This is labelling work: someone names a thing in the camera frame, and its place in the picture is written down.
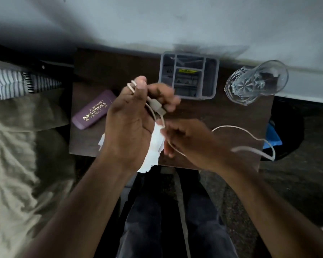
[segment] cable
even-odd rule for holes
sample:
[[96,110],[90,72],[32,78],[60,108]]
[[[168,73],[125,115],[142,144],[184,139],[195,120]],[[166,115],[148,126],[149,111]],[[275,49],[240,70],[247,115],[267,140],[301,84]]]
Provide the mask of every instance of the cable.
[[[128,88],[133,92],[135,93],[135,90],[132,88],[131,84],[134,84],[135,87],[136,87],[136,82],[135,81],[131,81],[131,83],[127,83],[127,86]],[[155,99],[151,99],[149,96],[147,96],[147,101],[148,103],[154,103],[154,101],[156,101]],[[147,102],[145,103],[147,108],[150,110],[150,112],[152,113],[152,116],[153,116],[153,119],[154,121],[157,121],[157,117],[154,113],[154,110],[153,108],[148,104]],[[163,123],[163,128],[165,128],[165,120],[164,120],[164,117],[163,115],[166,113],[166,111],[159,111],[160,107],[157,106],[157,110],[156,112],[159,114],[160,116],[160,119]],[[253,152],[255,154],[258,154],[260,156],[263,156],[271,161],[274,161],[275,160],[275,150],[274,150],[274,147],[264,138],[256,138],[253,134],[251,134],[249,131],[247,131],[246,129],[244,128],[241,128],[239,126],[232,126],[232,125],[223,125],[223,126],[217,126],[216,128],[212,129],[212,132],[219,129],[219,128],[237,128],[237,129],[240,129],[240,130],[244,130],[245,132],[247,132],[250,136],[252,136],[254,139],[256,140],[259,140],[259,141],[264,141],[265,143],[267,143],[270,147],[271,147],[271,150],[273,152],[273,155],[270,156],[270,155],[267,155],[266,153],[264,153],[263,151],[261,150],[258,150],[256,148],[253,148],[253,147],[248,147],[248,146],[238,146],[238,147],[233,147],[231,149],[232,152],[238,152],[238,151],[250,151],[250,152]],[[179,150],[177,150],[172,144],[171,142],[168,140],[168,143],[169,145],[178,153],[180,153],[181,155],[187,157],[185,154],[183,154],[182,152],[180,152]]]

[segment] divided container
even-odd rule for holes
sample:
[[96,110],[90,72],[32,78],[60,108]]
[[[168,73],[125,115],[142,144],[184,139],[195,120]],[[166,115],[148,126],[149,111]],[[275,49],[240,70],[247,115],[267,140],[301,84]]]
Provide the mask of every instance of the divided container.
[[159,82],[185,99],[212,99],[218,80],[219,60],[198,54],[167,51],[161,55]]

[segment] striped fabric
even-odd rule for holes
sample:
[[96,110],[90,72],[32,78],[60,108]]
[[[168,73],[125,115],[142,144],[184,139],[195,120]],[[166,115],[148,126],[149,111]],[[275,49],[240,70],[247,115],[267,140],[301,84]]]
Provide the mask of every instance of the striped fabric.
[[61,82],[21,71],[0,69],[0,100],[57,89]]

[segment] blue object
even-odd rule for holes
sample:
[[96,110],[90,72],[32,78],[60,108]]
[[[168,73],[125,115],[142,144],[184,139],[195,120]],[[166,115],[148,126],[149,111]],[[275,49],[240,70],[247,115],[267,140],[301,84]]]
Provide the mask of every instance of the blue object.
[[[276,133],[274,127],[268,123],[268,127],[267,127],[267,134],[266,134],[266,140],[272,145],[272,146],[280,146],[282,145],[282,141],[279,137],[279,135]],[[270,146],[265,143],[263,145],[263,149],[267,149]]]

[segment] fingernail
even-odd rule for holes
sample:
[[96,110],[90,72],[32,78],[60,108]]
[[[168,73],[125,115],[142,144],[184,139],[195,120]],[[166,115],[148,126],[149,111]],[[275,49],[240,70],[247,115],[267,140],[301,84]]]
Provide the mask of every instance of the fingernail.
[[137,89],[146,89],[147,83],[144,80],[139,80],[136,82]]

